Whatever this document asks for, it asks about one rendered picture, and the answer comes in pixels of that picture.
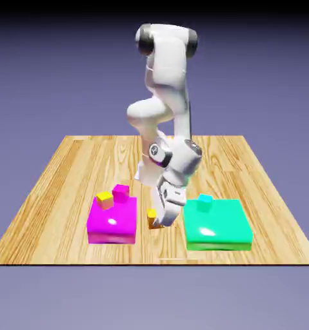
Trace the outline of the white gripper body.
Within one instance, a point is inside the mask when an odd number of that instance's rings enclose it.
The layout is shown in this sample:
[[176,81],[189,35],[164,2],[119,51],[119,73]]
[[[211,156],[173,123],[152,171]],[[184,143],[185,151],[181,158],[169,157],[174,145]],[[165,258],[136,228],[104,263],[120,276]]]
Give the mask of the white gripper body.
[[154,202],[154,208],[156,211],[156,218],[153,222],[153,227],[169,227],[175,219],[179,216],[183,205],[175,204],[173,202],[166,201],[164,204],[161,200]]

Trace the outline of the small yellow cube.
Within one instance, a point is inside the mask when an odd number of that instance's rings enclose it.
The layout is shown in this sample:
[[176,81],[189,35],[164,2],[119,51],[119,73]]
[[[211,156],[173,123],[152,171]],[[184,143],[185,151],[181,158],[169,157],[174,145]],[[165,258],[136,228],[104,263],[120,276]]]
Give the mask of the small yellow cube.
[[97,205],[102,209],[110,209],[114,206],[114,196],[109,191],[103,191],[95,196]]
[[163,225],[159,223],[157,218],[157,213],[154,208],[147,209],[147,221],[149,229],[159,229],[163,228]]

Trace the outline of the small cyan cube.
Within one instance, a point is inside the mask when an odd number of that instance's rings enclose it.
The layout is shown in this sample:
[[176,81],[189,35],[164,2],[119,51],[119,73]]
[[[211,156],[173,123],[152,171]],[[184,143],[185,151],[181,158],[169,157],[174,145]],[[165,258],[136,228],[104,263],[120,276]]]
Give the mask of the small cyan cube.
[[197,208],[199,211],[207,212],[212,206],[213,196],[201,193],[197,198]]

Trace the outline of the small magenta cube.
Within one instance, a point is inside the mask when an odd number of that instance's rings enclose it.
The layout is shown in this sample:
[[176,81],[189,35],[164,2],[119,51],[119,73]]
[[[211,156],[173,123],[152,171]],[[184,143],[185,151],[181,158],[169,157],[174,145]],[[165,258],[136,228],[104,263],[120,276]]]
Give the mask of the small magenta cube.
[[130,196],[130,188],[128,185],[116,184],[112,190],[115,203],[125,203]]

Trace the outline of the large green box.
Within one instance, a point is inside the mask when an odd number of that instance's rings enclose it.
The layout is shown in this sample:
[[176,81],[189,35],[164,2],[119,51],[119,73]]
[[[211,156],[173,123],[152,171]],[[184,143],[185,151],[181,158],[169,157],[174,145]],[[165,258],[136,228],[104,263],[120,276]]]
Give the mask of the large green box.
[[189,251],[249,251],[253,233],[238,199],[213,199],[207,212],[197,199],[183,208],[186,247]]

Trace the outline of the large magenta box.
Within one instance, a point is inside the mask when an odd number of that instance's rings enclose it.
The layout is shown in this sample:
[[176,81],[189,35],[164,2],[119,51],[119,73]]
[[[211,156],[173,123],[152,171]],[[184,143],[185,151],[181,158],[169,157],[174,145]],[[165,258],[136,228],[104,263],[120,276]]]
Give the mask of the large magenta box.
[[86,228],[89,244],[135,244],[137,198],[114,202],[114,206],[106,210],[93,199]]

